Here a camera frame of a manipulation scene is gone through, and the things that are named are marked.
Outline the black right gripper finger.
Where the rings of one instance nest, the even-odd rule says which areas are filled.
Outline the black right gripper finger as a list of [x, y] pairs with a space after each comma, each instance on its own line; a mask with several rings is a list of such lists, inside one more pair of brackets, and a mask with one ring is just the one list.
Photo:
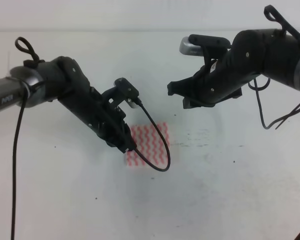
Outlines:
[[169, 96], [193, 96], [195, 94], [197, 80], [192, 76], [179, 81], [171, 81], [167, 85], [167, 94]]
[[182, 100], [182, 104], [183, 104], [184, 109], [194, 109], [194, 108], [201, 108], [201, 107], [209, 108], [210, 107], [209, 104], [204, 104], [202, 102], [190, 100], [186, 97]]

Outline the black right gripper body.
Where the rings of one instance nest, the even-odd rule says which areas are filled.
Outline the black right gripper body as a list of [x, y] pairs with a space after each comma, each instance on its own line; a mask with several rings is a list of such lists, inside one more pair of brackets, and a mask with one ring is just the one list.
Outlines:
[[203, 66], [193, 77], [197, 80], [192, 101], [210, 105], [242, 96], [243, 69], [230, 63], [217, 63], [213, 72]]

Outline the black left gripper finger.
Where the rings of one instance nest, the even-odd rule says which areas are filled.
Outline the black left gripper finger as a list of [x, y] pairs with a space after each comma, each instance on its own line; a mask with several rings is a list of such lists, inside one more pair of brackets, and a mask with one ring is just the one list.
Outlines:
[[111, 148], [117, 148], [122, 153], [126, 153], [129, 150], [129, 146], [126, 142], [120, 139], [111, 139], [107, 141], [107, 145]]
[[129, 126], [125, 122], [121, 123], [121, 132], [123, 134], [125, 148], [127, 150], [136, 150], [137, 149], [136, 142], [132, 137], [132, 133]]

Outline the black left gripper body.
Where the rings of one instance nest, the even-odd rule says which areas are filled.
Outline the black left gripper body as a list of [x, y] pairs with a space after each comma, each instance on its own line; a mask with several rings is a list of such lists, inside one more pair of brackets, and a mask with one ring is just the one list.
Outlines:
[[124, 141], [121, 126], [126, 114], [120, 107], [113, 108], [109, 103], [103, 101], [102, 93], [90, 92], [89, 100], [92, 103], [93, 119], [96, 123], [92, 127], [96, 134], [106, 143], [112, 139]]

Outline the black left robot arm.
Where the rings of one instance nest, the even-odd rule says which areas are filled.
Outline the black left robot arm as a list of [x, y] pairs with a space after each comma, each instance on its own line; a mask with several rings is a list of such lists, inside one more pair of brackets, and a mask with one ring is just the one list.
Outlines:
[[59, 56], [44, 61], [23, 37], [15, 40], [15, 46], [32, 58], [0, 78], [0, 111], [13, 105], [32, 108], [58, 100], [110, 147], [122, 153], [136, 149], [124, 121], [126, 115], [119, 107], [123, 101], [139, 96], [127, 79], [121, 77], [112, 88], [99, 93], [74, 59]]

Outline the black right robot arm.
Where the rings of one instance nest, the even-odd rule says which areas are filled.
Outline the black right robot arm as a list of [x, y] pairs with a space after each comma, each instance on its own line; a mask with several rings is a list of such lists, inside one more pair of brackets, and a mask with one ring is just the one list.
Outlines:
[[204, 58], [193, 76], [167, 85], [170, 96], [183, 97], [185, 109], [213, 107], [242, 95], [242, 87], [260, 75], [300, 91], [300, 33], [272, 6], [265, 17], [279, 29], [240, 31], [233, 41], [224, 37], [191, 34], [179, 51]]

